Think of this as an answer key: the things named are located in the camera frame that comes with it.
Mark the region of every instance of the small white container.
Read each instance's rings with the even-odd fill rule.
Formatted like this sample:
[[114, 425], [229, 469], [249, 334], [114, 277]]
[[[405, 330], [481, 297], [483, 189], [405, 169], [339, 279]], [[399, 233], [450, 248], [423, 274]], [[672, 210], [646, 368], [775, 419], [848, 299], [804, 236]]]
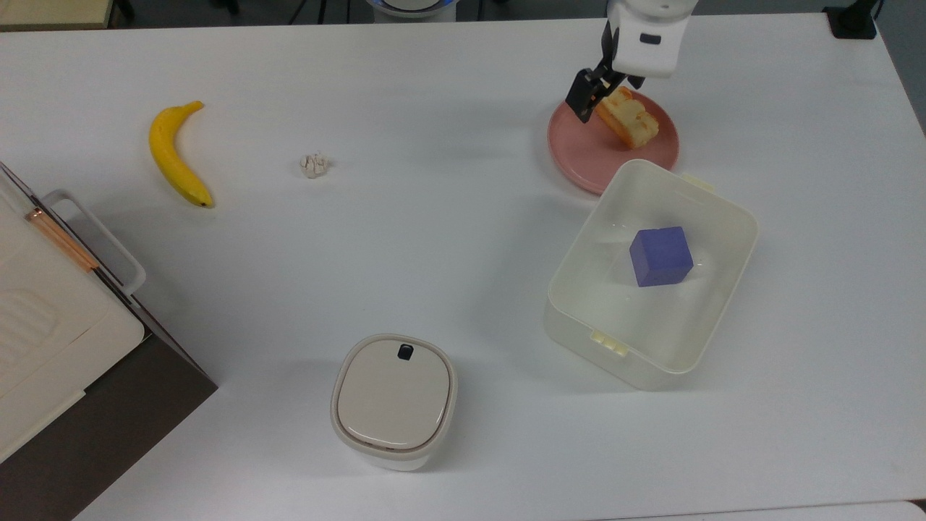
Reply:
[[332, 394], [332, 426], [370, 463], [415, 470], [450, 426], [457, 375], [434, 345], [376, 335], [347, 353]]
[[[636, 233], [681, 226], [694, 268], [679, 284], [639, 287]], [[615, 174], [550, 283], [544, 329], [630, 385], [653, 390], [695, 368], [758, 238], [748, 211], [657, 165]]]

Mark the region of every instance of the yellow banana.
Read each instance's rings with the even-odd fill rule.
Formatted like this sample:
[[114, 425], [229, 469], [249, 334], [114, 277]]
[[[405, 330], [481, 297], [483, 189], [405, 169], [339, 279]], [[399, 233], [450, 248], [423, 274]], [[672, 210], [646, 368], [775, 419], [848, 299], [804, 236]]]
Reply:
[[157, 167], [167, 178], [174, 190], [186, 200], [199, 207], [212, 208], [212, 196], [199, 177], [183, 162], [174, 147], [174, 136], [186, 119], [203, 107], [203, 102], [194, 101], [180, 107], [161, 110], [151, 123], [148, 145]]

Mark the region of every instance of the cake slice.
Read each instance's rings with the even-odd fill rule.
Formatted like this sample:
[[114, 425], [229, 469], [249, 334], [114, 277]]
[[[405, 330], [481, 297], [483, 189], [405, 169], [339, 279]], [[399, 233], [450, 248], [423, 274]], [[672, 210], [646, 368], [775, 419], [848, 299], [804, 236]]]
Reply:
[[659, 122], [646, 112], [639, 100], [633, 99], [631, 90], [618, 87], [594, 108], [598, 117], [630, 148], [649, 143], [659, 132]]

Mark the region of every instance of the pink plate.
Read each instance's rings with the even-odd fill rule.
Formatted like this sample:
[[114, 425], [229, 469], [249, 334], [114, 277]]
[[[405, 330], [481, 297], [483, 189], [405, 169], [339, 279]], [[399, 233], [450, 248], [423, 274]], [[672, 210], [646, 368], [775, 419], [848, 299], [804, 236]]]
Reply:
[[650, 98], [634, 92], [646, 111], [659, 121], [659, 133], [649, 143], [631, 150], [605, 125], [597, 114], [585, 124], [561, 103], [553, 111], [546, 139], [553, 161], [570, 181], [601, 194], [620, 165], [631, 159], [647, 159], [666, 170], [679, 160], [679, 133], [666, 111]]

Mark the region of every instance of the purple cube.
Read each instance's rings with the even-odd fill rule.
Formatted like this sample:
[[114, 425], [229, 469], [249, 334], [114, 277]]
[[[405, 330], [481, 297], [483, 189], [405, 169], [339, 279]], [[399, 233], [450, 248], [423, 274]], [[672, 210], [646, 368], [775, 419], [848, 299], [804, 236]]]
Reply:
[[695, 265], [681, 226], [637, 232], [631, 260], [639, 287], [678, 284]]

